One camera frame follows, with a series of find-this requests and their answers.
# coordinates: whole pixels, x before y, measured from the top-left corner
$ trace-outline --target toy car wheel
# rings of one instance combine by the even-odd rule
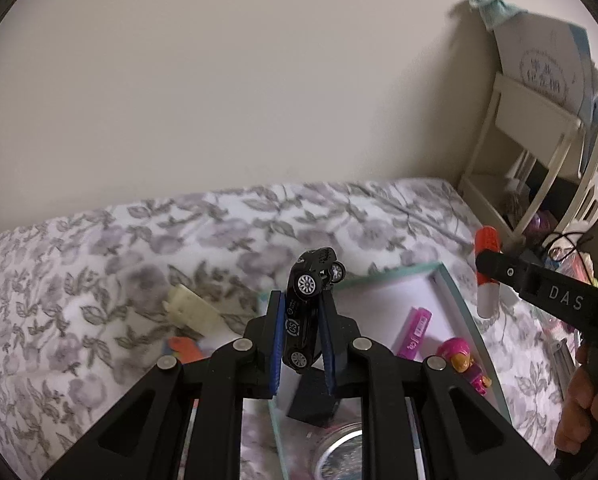
[[[339,262],[334,262],[330,267],[332,283],[338,283],[346,277],[346,268]]]
[[[307,357],[299,351],[294,351],[290,354],[290,362],[298,370],[306,368],[308,365]]]
[[[300,274],[295,280],[295,292],[302,298],[311,298],[321,291],[321,280],[313,273]]]

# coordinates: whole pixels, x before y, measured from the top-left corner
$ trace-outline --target metal rivet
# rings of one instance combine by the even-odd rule
[[[233,348],[239,352],[247,352],[252,348],[252,341],[248,338],[242,337],[233,343]]]
[[[157,359],[157,368],[159,370],[170,370],[177,365],[177,358],[174,355],[162,355]]]
[[[433,355],[426,359],[426,364],[432,368],[432,370],[440,372],[445,368],[445,359],[437,355]]]
[[[370,347],[373,345],[373,342],[370,341],[367,337],[358,337],[354,341],[352,341],[352,346],[355,347],[357,350],[369,350]]]

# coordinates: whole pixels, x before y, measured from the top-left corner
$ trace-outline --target pink marker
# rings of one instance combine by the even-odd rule
[[[403,338],[401,348],[399,348],[399,352],[397,352],[399,357],[403,357],[404,359],[409,359],[411,361],[415,358],[415,355],[417,355],[417,349],[421,344],[421,340],[428,329],[428,324],[430,323],[431,317],[432,313],[425,308],[416,308],[414,310],[412,321],[410,322],[406,335]]]

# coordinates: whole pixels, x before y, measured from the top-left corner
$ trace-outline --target beige plastic piece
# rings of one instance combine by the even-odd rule
[[[175,326],[188,326],[205,337],[238,337],[228,328],[221,314],[212,305],[181,284],[170,288],[163,307]]]

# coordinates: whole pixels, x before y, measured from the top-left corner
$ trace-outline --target silver wheel rim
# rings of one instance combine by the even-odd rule
[[[293,352],[290,356],[290,360],[297,368],[305,368],[308,364],[308,359],[300,352]]]
[[[297,288],[299,289],[299,292],[306,296],[309,296],[315,291],[315,289],[317,288],[317,284],[315,283],[312,276],[302,274],[301,276],[299,276],[299,279],[297,280]]]
[[[338,282],[341,280],[341,277],[343,275],[343,269],[341,269],[341,266],[335,264],[332,266],[332,281],[333,282]]]

